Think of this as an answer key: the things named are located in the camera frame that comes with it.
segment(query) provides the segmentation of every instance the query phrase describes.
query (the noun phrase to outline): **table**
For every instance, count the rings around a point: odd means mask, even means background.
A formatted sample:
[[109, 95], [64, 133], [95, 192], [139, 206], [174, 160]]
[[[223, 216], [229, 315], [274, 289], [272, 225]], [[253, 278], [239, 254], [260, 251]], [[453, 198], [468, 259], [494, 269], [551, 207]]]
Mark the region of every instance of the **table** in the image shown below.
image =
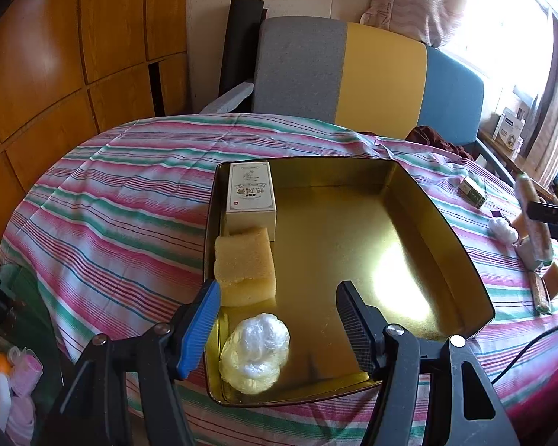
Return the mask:
[[[521, 173], [526, 173], [529, 177], [533, 176], [533, 167], [531, 167], [525, 158], [522, 156], [512, 157], [512, 151], [506, 147], [506, 145], [500, 144], [495, 139], [492, 139], [492, 136], [486, 133], [484, 130], [478, 131], [478, 137], [481, 141], [490, 149], [492, 149], [499, 157], [502, 158], [506, 169], [508, 169], [511, 173], [517, 175]], [[539, 184], [536, 180], [532, 178], [533, 184], [536, 188], [537, 194], [544, 197], [545, 199], [552, 201], [554, 199], [554, 195], [545, 189], [541, 184]]]
[[[468, 341], [489, 377], [558, 324], [558, 296], [554, 315], [536, 315], [515, 251], [488, 234], [492, 210], [511, 219], [519, 214], [509, 186], [446, 151], [296, 117], [174, 116], [110, 129], [37, 181], [8, 223], [0, 261], [34, 274], [61, 348], [77, 359], [94, 334], [138, 335], [195, 296], [217, 164], [308, 155], [395, 159], [430, 196], [468, 251], [496, 310], [494, 320]], [[456, 188], [469, 172], [488, 186], [479, 210]], [[558, 245], [555, 252], [558, 260]], [[528, 397], [557, 365], [558, 332], [496, 383], [504, 405]], [[359, 444], [376, 398], [376, 390], [368, 390], [311, 404], [227, 408], [207, 396], [202, 364], [178, 389], [193, 432], [205, 444]], [[412, 445], [421, 444], [428, 393], [423, 376]], [[140, 413], [132, 376], [128, 399]]]

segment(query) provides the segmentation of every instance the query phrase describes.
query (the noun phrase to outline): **yellow sponge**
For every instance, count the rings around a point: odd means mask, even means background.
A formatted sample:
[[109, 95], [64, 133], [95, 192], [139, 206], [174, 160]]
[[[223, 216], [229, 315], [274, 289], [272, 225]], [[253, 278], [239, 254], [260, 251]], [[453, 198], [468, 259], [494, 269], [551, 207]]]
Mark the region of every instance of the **yellow sponge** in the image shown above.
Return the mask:
[[242, 307], [275, 296], [275, 267], [266, 228], [215, 240], [215, 280], [223, 307]]

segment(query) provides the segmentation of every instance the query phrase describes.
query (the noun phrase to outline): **white box on windowsill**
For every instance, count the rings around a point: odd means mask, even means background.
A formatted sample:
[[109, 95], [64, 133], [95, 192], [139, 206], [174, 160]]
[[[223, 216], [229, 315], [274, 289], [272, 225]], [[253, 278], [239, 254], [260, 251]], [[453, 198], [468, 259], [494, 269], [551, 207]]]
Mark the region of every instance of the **white box on windowsill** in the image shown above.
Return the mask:
[[232, 163], [227, 189], [225, 230], [234, 235], [253, 227], [266, 227], [275, 239], [277, 208], [267, 161]]
[[521, 131], [525, 122], [517, 119], [512, 114], [502, 113], [498, 120], [498, 126], [494, 132], [494, 139], [504, 145], [510, 150], [515, 149], [516, 142], [521, 136]]

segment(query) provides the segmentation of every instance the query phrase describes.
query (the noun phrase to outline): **chair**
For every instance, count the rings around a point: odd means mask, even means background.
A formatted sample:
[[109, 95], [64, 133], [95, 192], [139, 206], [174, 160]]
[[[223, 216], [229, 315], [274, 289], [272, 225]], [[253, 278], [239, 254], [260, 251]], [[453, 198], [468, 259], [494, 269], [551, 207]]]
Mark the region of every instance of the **chair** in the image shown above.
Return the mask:
[[382, 29], [310, 16], [269, 18], [260, 26], [253, 82], [201, 113], [235, 109], [252, 95], [255, 113], [319, 119], [404, 139], [418, 125], [446, 141], [476, 147], [513, 185], [477, 138], [484, 85], [439, 50]]

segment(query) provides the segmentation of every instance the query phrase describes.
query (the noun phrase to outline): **crumpled plastic bag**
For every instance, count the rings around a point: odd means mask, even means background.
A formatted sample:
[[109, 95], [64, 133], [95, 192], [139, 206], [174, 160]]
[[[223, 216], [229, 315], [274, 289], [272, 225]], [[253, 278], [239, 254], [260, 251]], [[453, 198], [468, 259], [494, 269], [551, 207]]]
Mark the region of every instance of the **crumpled plastic bag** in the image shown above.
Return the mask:
[[519, 239], [519, 233], [505, 218], [490, 218], [488, 227], [495, 238], [505, 245], [512, 245]]
[[259, 394], [277, 382], [289, 354], [289, 331], [271, 313], [242, 320], [221, 351], [221, 378], [244, 394]]

